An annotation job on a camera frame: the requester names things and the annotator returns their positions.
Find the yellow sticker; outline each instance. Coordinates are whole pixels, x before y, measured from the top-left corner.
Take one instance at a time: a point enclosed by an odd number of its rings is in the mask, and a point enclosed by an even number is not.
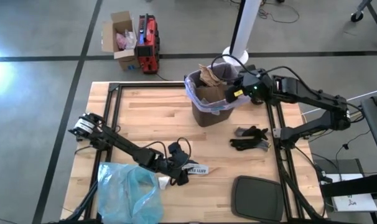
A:
[[[242,94],[244,94],[244,92],[242,90],[238,90],[237,92],[234,92],[235,97],[240,96]]]

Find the trash bin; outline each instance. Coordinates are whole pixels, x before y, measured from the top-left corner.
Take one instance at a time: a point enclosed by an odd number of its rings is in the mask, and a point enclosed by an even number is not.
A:
[[[224,80],[232,80],[238,77],[238,72],[234,66],[228,63],[214,65],[213,73]],[[230,117],[235,107],[251,100],[250,97],[241,95],[236,101],[227,103],[225,90],[233,82],[226,82],[226,84],[218,86],[206,86],[201,81],[200,74],[201,71],[197,70],[187,75],[184,80],[187,95],[192,100],[192,112],[199,126],[207,127],[224,121]]]

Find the cardboard box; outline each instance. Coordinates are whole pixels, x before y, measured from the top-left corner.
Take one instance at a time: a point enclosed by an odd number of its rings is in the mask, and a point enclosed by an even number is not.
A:
[[[101,49],[104,52],[114,52],[114,59],[118,60],[123,70],[140,68],[136,57],[136,49],[119,50],[116,43],[116,33],[125,34],[125,29],[134,33],[135,44],[137,43],[136,33],[129,11],[116,12],[111,14],[111,20],[103,23]]]

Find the white label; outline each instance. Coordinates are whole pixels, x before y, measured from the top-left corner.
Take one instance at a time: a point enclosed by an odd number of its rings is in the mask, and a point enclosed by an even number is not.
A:
[[[89,132],[89,134],[91,134],[93,132],[93,127],[95,127],[94,124],[87,122],[84,119],[80,118],[78,120],[78,122],[75,124],[74,128],[81,128],[81,129]]]
[[[183,169],[189,169],[188,170],[189,174],[208,174],[209,173],[209,168],[206,165],[202,164],[186,164],[183,166]]]
[[[78,122],[80,122],[81,124],[83,124],[83,125],[85,125],[85,126],[88,126],[89,128],[94,128],[95,127],[95,125],[94,124],[92,124],[92,123],[90,123],[89,121],[85,121],[84,119],[79,119],[79,121]]]

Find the white paper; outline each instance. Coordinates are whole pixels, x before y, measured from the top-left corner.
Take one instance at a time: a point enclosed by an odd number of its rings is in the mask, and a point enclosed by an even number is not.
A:
[[[327,174],[333,182],[339,182],[339,174]],[[342,174],[342,180],[362,178],[362,174]],[[376,212],[377,208],[371,194],[358,194],[332,197],[337,212]]]
[[[208,174],[209,168],[202,164],[186,164],[182,169],[192,168],[188,171],[189,174]]]

